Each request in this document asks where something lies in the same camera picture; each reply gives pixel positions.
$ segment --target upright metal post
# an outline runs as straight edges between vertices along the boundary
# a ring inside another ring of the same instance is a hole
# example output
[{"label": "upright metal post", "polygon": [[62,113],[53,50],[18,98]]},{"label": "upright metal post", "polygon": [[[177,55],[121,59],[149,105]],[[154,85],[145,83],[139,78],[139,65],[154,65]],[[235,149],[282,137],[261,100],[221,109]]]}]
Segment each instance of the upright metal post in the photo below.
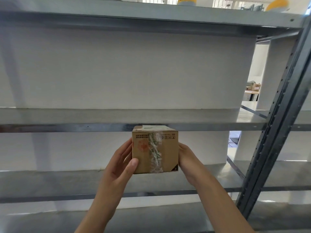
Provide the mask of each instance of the upright metal post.
[{"label": "upright metal post", "polygon": [[285,68],[236,205],[247,219],[311,87],[311,18],[307,17]]}]

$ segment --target yellow plush toy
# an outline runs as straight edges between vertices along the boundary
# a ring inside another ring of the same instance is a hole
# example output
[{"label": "yellow plush toy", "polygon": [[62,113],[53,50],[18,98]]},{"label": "yellow plush toy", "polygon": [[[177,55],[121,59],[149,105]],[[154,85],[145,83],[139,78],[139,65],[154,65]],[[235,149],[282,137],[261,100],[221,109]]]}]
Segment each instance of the yellow plush toy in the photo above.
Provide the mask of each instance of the yellow plush toy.
[{"label": "yellow plush toy", "polygon": [[288,0],[275,0],[268,5],[266,11],[283,12],[288,9],[288,6]]},{"label": "yellow plush toy", "polygon": [[196,6],[196,0],[178,0],[177,5]]}]

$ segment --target cardboard box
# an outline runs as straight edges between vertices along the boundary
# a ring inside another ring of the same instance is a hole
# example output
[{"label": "cardboard box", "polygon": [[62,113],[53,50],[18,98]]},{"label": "cardboard box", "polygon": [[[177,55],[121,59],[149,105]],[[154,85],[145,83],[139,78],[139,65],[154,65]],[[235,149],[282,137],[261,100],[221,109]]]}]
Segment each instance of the cardboard box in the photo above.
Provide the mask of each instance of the cardboard box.
[{"label": "cardboard box", "polygon": [[167,126],[135,126],[132,132],[133,158],[139,163],[138,173],[178,171],[178,131]]},{"label": "cardboard box", "polygon": [[259,84],[259,83],[254,83],[254,84],[253,84],[253,87],[252,87],[252,91],[258,92],[258,91],[260,90],[260,86],[261,86],[261,84]]}]

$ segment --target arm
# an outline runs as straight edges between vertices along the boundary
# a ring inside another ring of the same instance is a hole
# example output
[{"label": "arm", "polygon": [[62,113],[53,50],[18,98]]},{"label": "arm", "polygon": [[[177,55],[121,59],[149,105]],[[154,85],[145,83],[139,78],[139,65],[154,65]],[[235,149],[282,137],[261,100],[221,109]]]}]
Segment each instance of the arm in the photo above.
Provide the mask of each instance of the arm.
[{"label": "arm", "polygon": [[104,232],[137,165],[138,159],[132,159],[130,138],[112,156],[99,183],[95,199],[75,233]]},{"label": "arm", "polygon": [[192,150],[179,144],[179,165],[199,194],[216,233],[255,233],[217,179]]}]

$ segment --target red stamp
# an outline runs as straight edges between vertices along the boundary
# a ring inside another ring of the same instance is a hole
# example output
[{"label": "red stamp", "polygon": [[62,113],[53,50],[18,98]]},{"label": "red stamp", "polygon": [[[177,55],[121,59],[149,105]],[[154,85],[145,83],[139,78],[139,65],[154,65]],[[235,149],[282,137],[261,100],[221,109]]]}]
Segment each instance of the red stamp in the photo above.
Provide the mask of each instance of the red stamp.
[{"label": "red stamp", "polygon": [[138,141],[138,149],[141,152],[146,152],[149,150],[149,143],[148,140],[140,140]]}]

